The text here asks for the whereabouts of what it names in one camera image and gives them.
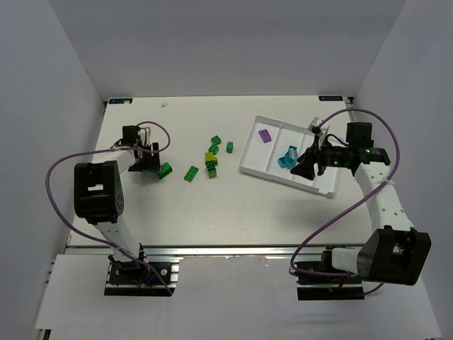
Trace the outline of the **green slanted lego brick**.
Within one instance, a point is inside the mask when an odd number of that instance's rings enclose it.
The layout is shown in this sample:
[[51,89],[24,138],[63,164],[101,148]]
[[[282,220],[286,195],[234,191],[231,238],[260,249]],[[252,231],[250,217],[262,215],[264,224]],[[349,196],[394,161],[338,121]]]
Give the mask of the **green slanted lego brick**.
[[161,165],[160,171],[157,173],[157,177],[159,180],[165,178],[173,171],[173,167],[168,163],[165,162]]

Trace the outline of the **teal square lego brick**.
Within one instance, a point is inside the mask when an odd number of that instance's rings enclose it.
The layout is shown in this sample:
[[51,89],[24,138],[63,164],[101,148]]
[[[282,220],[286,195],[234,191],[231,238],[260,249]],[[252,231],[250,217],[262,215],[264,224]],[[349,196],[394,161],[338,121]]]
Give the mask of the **teal square lego brick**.
[[280,157],[278,160],[277,160],[277,163],[278,165],[283,169],[283,168],[287,168],[287,169],[291,169],[292,167],[295,166],[295,164],[297,163],[297,161],[293,162],[293,163],[287,163],[286,160],[285,160],[285,157]]

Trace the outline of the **white compartment sorting tray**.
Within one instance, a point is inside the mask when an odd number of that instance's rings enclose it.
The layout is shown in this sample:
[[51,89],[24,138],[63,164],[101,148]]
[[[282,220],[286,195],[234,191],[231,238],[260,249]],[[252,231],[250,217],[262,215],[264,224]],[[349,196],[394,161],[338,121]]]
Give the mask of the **white compartment sorting tray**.
[[332,197],[338,188],[340,171],[328,168],[313,180],[295,176],[280,161],[290,147],[302,154],[314,141],[314,134],[305,127],[258,115],[239,163],[241,172],[275,181],[321,196]]

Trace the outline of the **green lego plate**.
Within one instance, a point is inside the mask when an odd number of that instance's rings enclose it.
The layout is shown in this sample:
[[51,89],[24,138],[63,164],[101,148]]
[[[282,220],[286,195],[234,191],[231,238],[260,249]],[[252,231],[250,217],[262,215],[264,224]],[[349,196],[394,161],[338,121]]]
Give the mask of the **green lego plate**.
[[185,174],[184,176],[184,180],[191,183],[193,181],[193,179],[196,177],[197,173],[199,171],[199,168],[196,167],[196,166],[191,166],[187,173]]

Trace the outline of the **purple lego brick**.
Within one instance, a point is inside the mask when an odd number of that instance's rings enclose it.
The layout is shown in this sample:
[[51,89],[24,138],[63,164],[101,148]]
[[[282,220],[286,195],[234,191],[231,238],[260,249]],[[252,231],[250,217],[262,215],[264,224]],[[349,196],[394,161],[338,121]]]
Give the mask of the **purple lego brick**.
[[272,141],[272,137],[267,129],[259,130],[258,134],[262,139],[263,143],[268,143]]

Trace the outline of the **green and yellow lego stack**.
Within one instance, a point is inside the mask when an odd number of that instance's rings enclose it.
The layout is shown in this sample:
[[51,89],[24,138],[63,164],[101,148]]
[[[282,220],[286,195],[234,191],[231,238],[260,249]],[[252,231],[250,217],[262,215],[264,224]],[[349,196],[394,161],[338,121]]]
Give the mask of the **green and yellow lego stack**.
[[213,179],[217,176],[217,168],[214,161],[206,161],[205,166],[209,179]]

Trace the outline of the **blue decorated lego brick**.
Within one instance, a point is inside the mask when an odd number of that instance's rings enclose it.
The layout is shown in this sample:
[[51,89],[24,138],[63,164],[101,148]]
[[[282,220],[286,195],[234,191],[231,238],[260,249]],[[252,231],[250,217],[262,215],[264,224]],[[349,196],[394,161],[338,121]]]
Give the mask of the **blue decorated lego brick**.
[[298,159],[297,148],[290,145],[287,153],[285,154],[285,160],[287,163],[293,163]]

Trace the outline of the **yellow-green lego brick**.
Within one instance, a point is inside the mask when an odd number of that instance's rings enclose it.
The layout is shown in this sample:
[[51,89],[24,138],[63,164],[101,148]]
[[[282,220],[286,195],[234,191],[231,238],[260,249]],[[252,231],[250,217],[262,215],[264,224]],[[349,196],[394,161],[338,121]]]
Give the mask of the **yellow-green lego brick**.
[[218,164],[218,159],[215,157],[215,155],[212,152],[205,153],[205,161],[213,162],[214,164]]

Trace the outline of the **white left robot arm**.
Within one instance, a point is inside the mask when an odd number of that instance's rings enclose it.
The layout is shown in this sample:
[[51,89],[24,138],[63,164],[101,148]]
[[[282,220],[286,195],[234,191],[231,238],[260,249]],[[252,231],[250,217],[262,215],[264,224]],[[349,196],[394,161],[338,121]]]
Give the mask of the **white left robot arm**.
[[122,214],[125,197],[120,175],[125,172],[161,170],[159,144],[151,142],[151,129],[137,125],[122,128],[122,138],[106,155],[74,167],[74,209],[78,217],[93,225],[113,255],[119,273],[135,279],[148,274],[142,245],[132,235]]

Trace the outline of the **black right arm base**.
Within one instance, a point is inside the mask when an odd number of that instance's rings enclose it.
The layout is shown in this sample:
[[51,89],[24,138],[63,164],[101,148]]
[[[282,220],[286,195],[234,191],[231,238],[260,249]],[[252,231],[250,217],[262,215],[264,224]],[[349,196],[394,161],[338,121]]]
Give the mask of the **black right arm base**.
[[294,269],[289,272],[297,277],[298,301],[334,301],[364,300],[365,292],[362,281],[357,276],[319,276],[313,272],[345,273],[332,267],[332,250],[328,246],[322,251],[319,259],[303,259],[294,263],[295,267],[308,273],[300,273]]

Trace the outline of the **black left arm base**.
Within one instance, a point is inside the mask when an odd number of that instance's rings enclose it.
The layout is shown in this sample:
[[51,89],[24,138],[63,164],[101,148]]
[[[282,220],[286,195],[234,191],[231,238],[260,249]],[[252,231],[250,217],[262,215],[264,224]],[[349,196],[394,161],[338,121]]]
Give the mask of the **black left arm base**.
[[171,287],[172,263],[149,262],[160,278],[147,266],[127,259],[118,261],[108,256],[109,267],[105,280],[104,296],[118,297],[170,297],[175,288]]

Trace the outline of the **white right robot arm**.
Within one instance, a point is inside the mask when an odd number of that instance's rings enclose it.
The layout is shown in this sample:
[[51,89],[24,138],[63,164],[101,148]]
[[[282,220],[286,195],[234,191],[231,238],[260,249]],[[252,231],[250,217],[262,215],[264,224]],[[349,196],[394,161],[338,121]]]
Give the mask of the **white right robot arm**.
[[291,174],[306,179],[328,167],[349,169],[363,193],[373,233],[359,248],[332,246],[321,255],[321,265],[305,269],[293,263],[294,272],[305,276],[415,285],[431,248],[428,233],[419,232],[407,217],[391,182],[396,165],[385,149],[376,148],[370,123],[349,123],[346,141],[335,146],[328,133],[310,126],[314,141],[298,158]]

